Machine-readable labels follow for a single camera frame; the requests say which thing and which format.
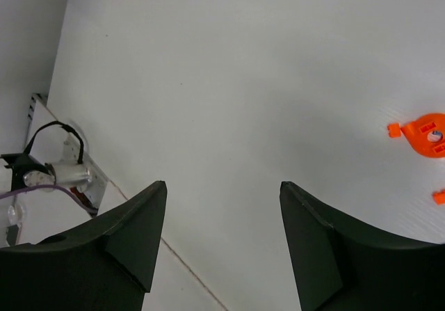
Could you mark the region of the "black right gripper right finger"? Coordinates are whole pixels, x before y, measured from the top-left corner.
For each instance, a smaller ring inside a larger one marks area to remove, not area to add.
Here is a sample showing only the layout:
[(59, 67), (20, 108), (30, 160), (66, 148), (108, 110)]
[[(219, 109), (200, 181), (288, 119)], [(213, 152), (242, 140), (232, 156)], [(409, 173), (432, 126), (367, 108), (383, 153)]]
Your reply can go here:
[(444, 245), (381, 230), (282, 182), (302, 310), (443, 310)]

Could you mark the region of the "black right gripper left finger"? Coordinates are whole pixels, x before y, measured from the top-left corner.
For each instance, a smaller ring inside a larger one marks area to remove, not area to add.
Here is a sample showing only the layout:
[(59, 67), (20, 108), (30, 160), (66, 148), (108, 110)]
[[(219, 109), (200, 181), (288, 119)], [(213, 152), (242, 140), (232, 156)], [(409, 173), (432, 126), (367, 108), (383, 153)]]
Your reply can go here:
[(152, 286), (167, 186), (37, 244), (1, 249), (2, 310), (141, 310)]

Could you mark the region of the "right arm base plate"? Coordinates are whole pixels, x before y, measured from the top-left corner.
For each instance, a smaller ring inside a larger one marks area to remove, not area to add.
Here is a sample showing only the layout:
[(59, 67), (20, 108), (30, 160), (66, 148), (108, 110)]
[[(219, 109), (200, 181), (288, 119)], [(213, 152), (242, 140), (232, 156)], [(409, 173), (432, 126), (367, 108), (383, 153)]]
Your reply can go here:
[[(68, 134), (63, 143), (62, 161), (71, 164), (77, 163), (80, 153), (79, 140), (72, 134)], [(93, 161), (88, 154), (87, 145), (84, 145), (83, 165), (90, 173), (90, 179), (83, 183), (78, 183), (74, 187), (78, 194), (81, 194), (81, 201), (97, 212), (101, 206), (108, 178), (101, 168)]]

